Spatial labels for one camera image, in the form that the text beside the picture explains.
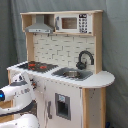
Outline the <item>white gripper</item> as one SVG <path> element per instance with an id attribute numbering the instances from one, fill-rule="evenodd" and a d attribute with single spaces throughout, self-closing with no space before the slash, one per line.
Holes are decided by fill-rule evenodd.
<path id="1" fill-rule="evenodd" d="M 19 73 L 12 78 L 12 86 L 31 86 L 29 76 L 26 72 Z"/>

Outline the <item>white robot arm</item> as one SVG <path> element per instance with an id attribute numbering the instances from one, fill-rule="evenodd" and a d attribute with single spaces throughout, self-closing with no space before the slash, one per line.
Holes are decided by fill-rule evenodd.
<path id="1" fill-rule="evenodd" d="M 1 101 L 14 101 L 10 108 L 0 108 L 0 117 L 24 112 L 18 119 L 0 123 L 0 128 L 40 128 L 38 119 L 33 114 L 27 114 L 33 106 L 35 99 L 28 74 L 19 73 L 13 77 L 12 82 L 0 89 Z"/>

